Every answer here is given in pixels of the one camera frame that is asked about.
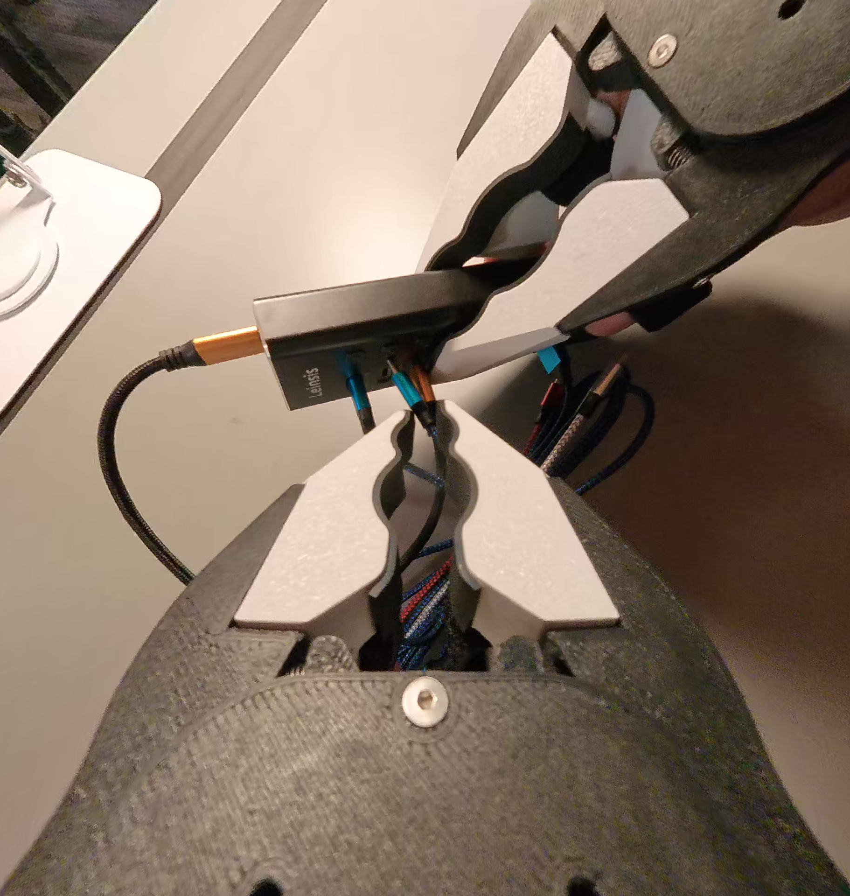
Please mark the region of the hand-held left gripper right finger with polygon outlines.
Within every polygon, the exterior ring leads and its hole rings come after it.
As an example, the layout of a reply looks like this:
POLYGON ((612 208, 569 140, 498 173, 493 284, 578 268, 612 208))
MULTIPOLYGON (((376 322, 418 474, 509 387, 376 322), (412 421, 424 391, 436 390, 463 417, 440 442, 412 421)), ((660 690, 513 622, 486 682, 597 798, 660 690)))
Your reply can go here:
POLYGON ((613 626, 620 613, 550 479, 449 399, 440 403, 453 532, 454 624, 490 644, 613 626))

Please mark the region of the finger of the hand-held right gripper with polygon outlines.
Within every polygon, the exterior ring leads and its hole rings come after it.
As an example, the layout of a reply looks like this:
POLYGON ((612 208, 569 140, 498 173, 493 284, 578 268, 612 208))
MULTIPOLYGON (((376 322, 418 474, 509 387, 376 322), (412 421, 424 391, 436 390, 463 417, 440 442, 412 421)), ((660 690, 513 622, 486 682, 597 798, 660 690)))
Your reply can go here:
POLYGON ((629 95, 610 173, 576 193, 531 272, 491 294, 474 322, 445 343, 434 381, 468 378, 563 342, 564 317, 584 310, 601 287, 688 220, 650 150, 661 119, 644 91, 629 95))
POLYGON ((417 272, 484 255, 514 207, 559 180, 592 141, 609 139, 614 111, 594 98, 554 34, 547 35, 455 163, 417 272))

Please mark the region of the person's right hand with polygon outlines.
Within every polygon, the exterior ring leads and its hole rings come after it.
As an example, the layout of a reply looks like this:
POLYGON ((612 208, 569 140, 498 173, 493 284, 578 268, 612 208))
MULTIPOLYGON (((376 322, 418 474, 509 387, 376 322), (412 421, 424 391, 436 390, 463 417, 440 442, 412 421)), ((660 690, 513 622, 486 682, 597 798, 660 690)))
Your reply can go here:
MULTIPOLYGON (((850 155, 831 168, 787 212, 776 226, 755 241, 752 249, 778 234, 798 227, 816 227, 850 218, 850 155)), ((662 330, 709 297, 711 279, 705 278, 639 308, 590 322, 584 330, 591 338, 609 338, 632 326, 646 332, 662 330)))

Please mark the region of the black usb hub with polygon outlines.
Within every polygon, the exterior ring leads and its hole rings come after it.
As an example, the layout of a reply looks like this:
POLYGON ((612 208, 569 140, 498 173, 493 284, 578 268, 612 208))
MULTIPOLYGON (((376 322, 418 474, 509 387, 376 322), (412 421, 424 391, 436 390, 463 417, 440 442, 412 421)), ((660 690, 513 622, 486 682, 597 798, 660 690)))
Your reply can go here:
POLYGON ((530 268, 525 261, 493 261, 261 297, 253 313, 285 404, 295 411, 347 397, 352 372, 362 375, 368 392, 390 386, 389 359, 429 369, 490 295, 530 268))

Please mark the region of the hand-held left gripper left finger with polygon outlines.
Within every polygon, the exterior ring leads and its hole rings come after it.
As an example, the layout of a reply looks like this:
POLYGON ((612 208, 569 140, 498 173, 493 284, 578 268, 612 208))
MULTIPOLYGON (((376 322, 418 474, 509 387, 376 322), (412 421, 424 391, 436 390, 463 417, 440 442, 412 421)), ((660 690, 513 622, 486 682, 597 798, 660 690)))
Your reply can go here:
POLYGON ((370 609, 397 568, 391 518, 406 497, 415 421, 393 413, 311 475, 233 617, 308 636, 385 631, 370 609))

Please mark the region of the white lamp base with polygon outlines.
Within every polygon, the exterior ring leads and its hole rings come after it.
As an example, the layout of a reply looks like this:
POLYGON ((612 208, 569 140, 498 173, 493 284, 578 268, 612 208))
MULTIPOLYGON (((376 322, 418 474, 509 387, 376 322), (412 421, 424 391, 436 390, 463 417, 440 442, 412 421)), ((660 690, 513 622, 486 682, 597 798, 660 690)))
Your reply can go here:
POLYGON ((0 418, 161 210, 151 181, 50 149, 0 144, 0 418))

